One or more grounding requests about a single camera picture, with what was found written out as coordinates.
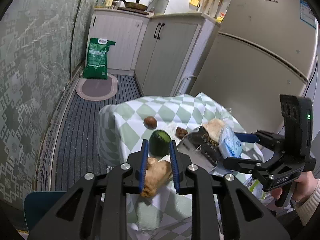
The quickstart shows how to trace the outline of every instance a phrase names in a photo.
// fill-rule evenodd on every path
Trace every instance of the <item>patterned wallpaper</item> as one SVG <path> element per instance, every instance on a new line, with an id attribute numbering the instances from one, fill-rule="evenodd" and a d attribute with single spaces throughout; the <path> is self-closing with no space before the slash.
<path id="1" fill-rule="evenodd" d="M 32 190 L 39 150 L 70 80 L 72 53 L 84 59 L 86 22 L 95 0 L 14 0 L 0 21 L 0 199 L 22 208 Z"/>

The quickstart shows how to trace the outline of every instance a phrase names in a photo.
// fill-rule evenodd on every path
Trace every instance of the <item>refrigerator door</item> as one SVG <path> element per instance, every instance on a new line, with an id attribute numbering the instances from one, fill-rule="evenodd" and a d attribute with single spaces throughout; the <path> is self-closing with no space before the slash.
<path id="1" fill-rule="evenodd" d="M 290 68 L 242 41 L 218 34 L 190 95 L 203 92 L 248 132 L 278 132 L 280 94 L 300 95 L 305 84 Z"/>
<path id="2" fill-rule="evenodd" d="M 309 79 L 317 30 L 300 13 L 300 0 L 231 0 L 220 32 L 271 50 Z"/>

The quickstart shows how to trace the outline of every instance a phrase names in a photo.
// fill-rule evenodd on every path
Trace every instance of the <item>dark gray floor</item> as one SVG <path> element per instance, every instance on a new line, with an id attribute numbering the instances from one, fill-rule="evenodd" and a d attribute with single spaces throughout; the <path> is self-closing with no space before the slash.
<path id="1" fill-rule="evenodd" d="M 134 77 L 114 76 L 118 79 L 118 91 L 108 100 L 87 101 L 74 93 L 66 113 L 66 121 L 61 128 L 55 176 L 56 191 L 68 190 L 87 172 L 96 175 L 106 173 L 107 166 L 99 157 L 96 146 L 98 113 L 105 105 L 119 104 L 141 96 Z"/>

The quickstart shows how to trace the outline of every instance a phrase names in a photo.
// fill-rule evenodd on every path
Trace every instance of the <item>brown round fruit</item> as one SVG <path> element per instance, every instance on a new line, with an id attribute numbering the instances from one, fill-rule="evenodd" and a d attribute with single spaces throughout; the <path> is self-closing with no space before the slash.
<path id="1" fill-rule="evenodd" d="M 144 119 L 144 125 L 150 130 L 156 129 L 157 128 L 157 120 L 153 116 L 148 116 Z"/>

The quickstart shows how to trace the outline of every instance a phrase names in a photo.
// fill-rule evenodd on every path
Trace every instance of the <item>knit cuff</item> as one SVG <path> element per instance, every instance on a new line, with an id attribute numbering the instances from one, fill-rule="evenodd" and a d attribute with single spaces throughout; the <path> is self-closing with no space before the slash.
<path id="1" fill-rule="evenodd" d="M 296 208 L 297 214 L 300 217 L 303 226 L 308 223 L 320 203 L 320 179 L 317 180 L 318 185 L 313 194 L 302 206 Z"/>

